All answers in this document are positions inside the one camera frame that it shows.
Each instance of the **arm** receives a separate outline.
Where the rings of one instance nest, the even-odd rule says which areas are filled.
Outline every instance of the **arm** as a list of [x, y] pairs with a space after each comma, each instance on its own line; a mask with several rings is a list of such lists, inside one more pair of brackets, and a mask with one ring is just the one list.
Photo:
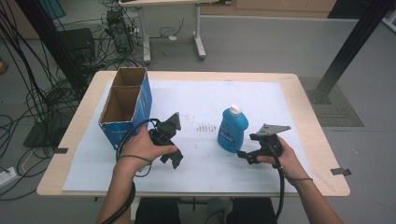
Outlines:
[[[176, 150], [177, 147], [175, 146], [154, 146], [149, 138], [147, 128], [143, 126], [140, 128], [139, 134], [132, 137], [125, 145], [120, 156], [134, 155], [145, 158], [149, 161], [154, 161], [161, 155], [169, 154]], [[113, 176], [105, 202], [96, 223], [104, 222], [122, 207], [131, 192], [134, 175], [139, 168], [146, 165], [149, 165], [147, 161], [133, 157], [122, 157], [117, 161], [113, 169]], [[131, 223], [130, 216], [131, 208], [122, 214], [115, 223]]]
[[[301, 202], [310, 223], [343, 223], [341, 218], [332, 210], [317, 186], [306, 173], [298, 161], [294, 150], [278, 137], [283, 147], [283, 154], [279, 157], [283, 171], [288, 181], [297, 189]], [[258, 156], [257, 161], [275, 164], [272, 157]]]

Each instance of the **gray floor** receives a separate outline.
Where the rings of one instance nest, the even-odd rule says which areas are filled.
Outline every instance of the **gray floor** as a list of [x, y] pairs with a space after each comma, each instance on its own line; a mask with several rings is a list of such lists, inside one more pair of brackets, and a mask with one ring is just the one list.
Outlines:
[[[299, 77], [322, 77], [356, 21], [269, 18], [202, 17], [202, 39], [207, 57], [201, 61], [191, 38], [151, 41], [152, 63], [148, 70], [274, 72]], [[37, 52], [39, 43], [31, 40]], [[0, 114], [18, 118], [25, 107], [26, 89], [4, 44], [1, 57], [10, 62], [0, 76]], [[346, 178], [347, 197], [329, 198], [345, 223], [396, 222], [396, 34], [380, 24], [338, 86], [364, 124], [359, 128], [324, 128], [340, 166], [351, 170]], [[37, 73], [37, 79], [45, 78]], [[33, 121], [23, 120], [13, 135], [1, 166], [15, 166], [27, 148], [21, 143]], [[21, 184], [0, 199], [12, 198], [34, 189], [40, 176]], [[36, 193], [19, 200], [0, 202], [2, 223], [92, 223], [103, 199], [42, 197]], [[205, 223], [207, 207], [192, 211], [181, 207], [183, 223]], [[298, 198], [286, 199], [279, 223], [307, 223]]]

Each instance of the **blue box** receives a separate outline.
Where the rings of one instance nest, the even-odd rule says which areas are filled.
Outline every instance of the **blue box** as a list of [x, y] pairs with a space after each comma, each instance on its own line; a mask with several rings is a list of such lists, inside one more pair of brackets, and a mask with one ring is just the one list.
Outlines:
[[117, 149], [120, 140], [129, 130], [149, 119], [151, 103], [146, 68], [120, 68], [99, 118], [99, 126], [114, 149]]

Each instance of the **white paper sheet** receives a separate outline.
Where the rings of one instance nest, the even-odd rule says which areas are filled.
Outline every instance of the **white paper sheet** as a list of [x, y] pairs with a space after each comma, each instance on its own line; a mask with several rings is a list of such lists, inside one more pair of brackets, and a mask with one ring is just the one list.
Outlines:
[[[63, 190], [107, 191], [115, 151], [98, 125], [111, 82], [78, 145]], [[264, 124], [289, 125], [280, 133], [294, 148], [311, 174], [290, 112], [278, 83], [235, 81], [150, 81], [151, 118], [166, 120], [179, 112], [181, 131], [172, 139], [184, 155], [173, 169], [156, 160], [148, 176], [136, 177], [138, 192], [145, 193], [277, 193], [279, 176], [269, 164], [248, 165], [217, 143], [222, 112], [231, 104], [242, 107], [249, 121], [242, 150], [260, 148], [248, 137]], [[287, 184], [286, 192], [296, 192]]]

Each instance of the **bottle label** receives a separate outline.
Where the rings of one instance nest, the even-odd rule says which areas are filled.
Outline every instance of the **bottle label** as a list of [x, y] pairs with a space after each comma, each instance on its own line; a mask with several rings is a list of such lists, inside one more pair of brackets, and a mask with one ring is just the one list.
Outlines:
[[223, 143], [229, 145], [229, 147], [235, 147], [236, 144], [235, 138], [231, 135], [231, 133], [227, 129], [220, 126], [219, 135], [222, 137], [221, 140]]

